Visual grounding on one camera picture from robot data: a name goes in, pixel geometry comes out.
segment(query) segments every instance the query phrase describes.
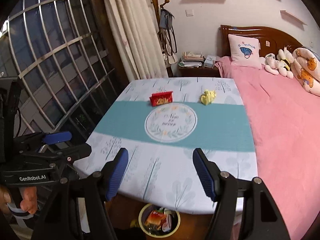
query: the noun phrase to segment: stuffed animal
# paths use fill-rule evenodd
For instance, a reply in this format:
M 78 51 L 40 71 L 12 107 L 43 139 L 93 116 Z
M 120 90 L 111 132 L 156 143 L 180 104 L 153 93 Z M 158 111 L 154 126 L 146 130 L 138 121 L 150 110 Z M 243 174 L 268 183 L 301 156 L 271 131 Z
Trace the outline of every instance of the stuffed animal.
M 293 73 L 290 71 L 290 64 L 294 62 L 292 54 L 285 47 L 284 50 L 280 49 L 277 59 L 273 53 L 266 55 L 268 65 L 265 65 L 265 70 L 273 75 L 279 73 L 290 79 L 293 78 Z

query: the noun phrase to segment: wall shelf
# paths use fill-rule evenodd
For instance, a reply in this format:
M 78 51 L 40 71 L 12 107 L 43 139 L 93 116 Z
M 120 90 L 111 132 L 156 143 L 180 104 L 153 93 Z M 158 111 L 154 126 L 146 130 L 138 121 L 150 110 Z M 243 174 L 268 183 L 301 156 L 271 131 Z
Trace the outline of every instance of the wall shelf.
M 292 13 L 287 12 L 286 10 L 280 10 L 280 13 L 290 16 L 291 18 L 295 19 L 297 22 L 299 22 L 299 23 L 301 23 L 303 25 L 308 25 L 308 24 L 304 23 L 302 20 L 300 20 L 298 17 L 293 15 Z

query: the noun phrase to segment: circular emblem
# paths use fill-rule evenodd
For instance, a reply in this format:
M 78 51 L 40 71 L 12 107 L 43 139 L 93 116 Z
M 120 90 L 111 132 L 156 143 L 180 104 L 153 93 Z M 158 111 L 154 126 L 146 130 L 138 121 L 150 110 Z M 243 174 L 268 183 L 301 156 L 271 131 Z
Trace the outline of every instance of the circular emblem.
M 197 121 L 197 115 L 191 107 L 170 103 L 152 110 L 144 128 L 151 139 L 171 143 L 188 137 L 196 128 Z

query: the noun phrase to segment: crumpled yellow paper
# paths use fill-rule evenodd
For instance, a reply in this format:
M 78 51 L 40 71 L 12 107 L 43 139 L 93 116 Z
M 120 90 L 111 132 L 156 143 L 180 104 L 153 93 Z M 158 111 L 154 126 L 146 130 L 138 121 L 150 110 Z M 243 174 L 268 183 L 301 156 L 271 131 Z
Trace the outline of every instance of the crumpled yellow paper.
M 214 90 L 210 91 L 206 89 L 204 93 L 201 95 L 200 100 L 202 104 L 208 105 L 212 103 L 212 101 L 216 98 L 216 96 L 217 96 L 217 93 Z

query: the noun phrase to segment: stack of books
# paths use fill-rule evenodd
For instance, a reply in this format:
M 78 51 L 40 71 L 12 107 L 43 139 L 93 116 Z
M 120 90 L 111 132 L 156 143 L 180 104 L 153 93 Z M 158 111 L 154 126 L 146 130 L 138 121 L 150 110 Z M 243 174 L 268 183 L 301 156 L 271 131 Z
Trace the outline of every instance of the stack of books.
M 180 67 L 201 67 L 203 63 L 203 56 L 201 52 L 184 52 L 179 62 Z

